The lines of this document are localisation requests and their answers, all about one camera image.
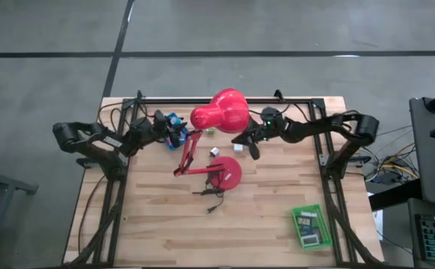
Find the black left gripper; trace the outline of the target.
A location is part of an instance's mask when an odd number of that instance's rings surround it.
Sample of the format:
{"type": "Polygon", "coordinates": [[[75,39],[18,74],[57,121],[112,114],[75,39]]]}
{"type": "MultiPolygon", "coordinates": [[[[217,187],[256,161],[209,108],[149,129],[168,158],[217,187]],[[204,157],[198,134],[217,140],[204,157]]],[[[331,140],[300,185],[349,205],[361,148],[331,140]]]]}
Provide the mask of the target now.
{"type": "MultiPolygon", "coordinates": [[[[155,142],[164,143],[164,137],[167,132],[167,121],[170,122],[173,117],[170,114],[164,115],[160,110],[156,110],[152,118],[152,138],[155,142]]],[[[172,130],[173,133],[177,135],[186,135],[188,133],[187,127],[183,125],[174,126],[172,130]]]]}

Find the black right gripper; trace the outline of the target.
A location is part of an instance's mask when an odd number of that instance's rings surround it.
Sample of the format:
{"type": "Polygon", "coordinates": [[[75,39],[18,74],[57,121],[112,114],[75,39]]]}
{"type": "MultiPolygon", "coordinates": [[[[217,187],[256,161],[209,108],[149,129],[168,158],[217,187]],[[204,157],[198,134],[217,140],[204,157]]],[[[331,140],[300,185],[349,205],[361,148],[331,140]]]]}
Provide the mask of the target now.
{"type": "Polygon", "coordinates": [[[259,114],[261,123],[253,120],[253,133],[243,132],[232,139],[232,143],[249,145],[249,152],[253,160],[260,158],[258,142],[278,137],[285,128],[283,112],[270,106],[264,108],[259,114]]]}

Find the blue plastic basket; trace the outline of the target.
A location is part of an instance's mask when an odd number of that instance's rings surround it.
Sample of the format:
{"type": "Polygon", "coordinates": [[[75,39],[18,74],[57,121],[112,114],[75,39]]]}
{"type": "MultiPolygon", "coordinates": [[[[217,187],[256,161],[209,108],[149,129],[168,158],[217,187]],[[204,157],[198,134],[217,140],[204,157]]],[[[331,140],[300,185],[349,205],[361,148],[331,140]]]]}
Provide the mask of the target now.
{"type": "MultiPolygon", "coordinates": [[[[175,113],[171,113],[170,115],[172,117],[178,117],[175,113]]],[[[187,122],[184,121],[184,118],[183,117],[179,117],[179,118],[182,119],[182,123],[180,125],[187,126],[187,122]]],[[[183,134],[178,135],[178,134],[173,133],[173,130],[172,130],[173,127],[174,126],[170,122],[167,121],[167,132],[166,132],[166,135],[164,137],[164,142],[167,144],[167,146],[170,150],[175,150],[178,147],[180,147],[181,145],[184,145],[186,142],[186,139],[187,139],[187,137],[186,137],[187,134],[186,135],[183,135],[183,134]]]]}

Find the red desk lamp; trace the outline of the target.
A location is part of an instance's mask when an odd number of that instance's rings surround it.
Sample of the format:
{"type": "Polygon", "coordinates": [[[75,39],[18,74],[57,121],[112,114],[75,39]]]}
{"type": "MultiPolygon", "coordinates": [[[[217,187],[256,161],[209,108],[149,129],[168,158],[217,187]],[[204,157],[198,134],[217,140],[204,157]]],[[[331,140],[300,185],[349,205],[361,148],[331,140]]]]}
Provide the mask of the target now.
{"type": "Polygon", "coordinates": [[[232,157],[214,158],[204,168],[192,169],[194,153],[204,131],[216,128],[227,134],[243,132],[250,123],[249,108],[245,96],[234,88],[218,92],[209,104],[195,108],[189,117],[194,130],[186,134],[182,160],[173,171],[174,176],[205,174],[206,185],[218,191],[236,188],[243,175],[241,165],[232,157]]]}

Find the green plastic basket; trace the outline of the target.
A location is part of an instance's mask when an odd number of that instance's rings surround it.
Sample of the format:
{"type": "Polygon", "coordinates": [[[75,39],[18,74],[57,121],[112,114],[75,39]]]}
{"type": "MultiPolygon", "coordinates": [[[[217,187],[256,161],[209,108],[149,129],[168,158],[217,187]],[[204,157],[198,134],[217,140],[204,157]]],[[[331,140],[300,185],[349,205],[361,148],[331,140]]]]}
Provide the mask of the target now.
{"type": "Polygon", "coordinates": [[[302,248],[304,250],[317,250],[317,249],[321,249],[323,247],[330,247],[333,244],[329,229],[327,227],[326,220],[325,220],[324,215],[323,215],[323,211],[321,210],[321,206],[319,204],[295,207],[291,210],[291,213],[292,213],[292,219],[294,221],[294,226],[295,226],[295,229],[297,231],[297,236],[299,238],[300,245],[302,246],[302,248]],[[297,221],[296,221],[297,217],[303,217],[303,216],[300,216],[301,211],[312,212],[312,213],[318,214],[318,217],[312,217],[312,227],[315,227],[315,229],[318,231],[319,240],[321,242],[320,245],[312,246],[312,247],[303,247],[303,245],[301,243],[302,236],[300,236],[300,234],[299,234],[300,227],[297,225],[297,221]]]}

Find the black side desk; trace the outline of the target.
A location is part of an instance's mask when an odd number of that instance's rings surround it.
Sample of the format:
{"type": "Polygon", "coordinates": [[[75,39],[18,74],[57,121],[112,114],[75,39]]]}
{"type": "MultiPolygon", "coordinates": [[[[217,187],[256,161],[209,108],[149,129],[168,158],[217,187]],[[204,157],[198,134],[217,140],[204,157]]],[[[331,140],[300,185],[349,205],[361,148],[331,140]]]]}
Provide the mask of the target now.
{"type": "Polygon", "coordinates": [[[422,258],[416,228],[417,214],[435,216],[435,138],[430,136],[435,129],[435,98],[411,99],[409,105],[419,178],[370,196],[370,203],[374,211],[407,204],[413,264],[417,269],[435,269],[435,262],[422,258]]]}

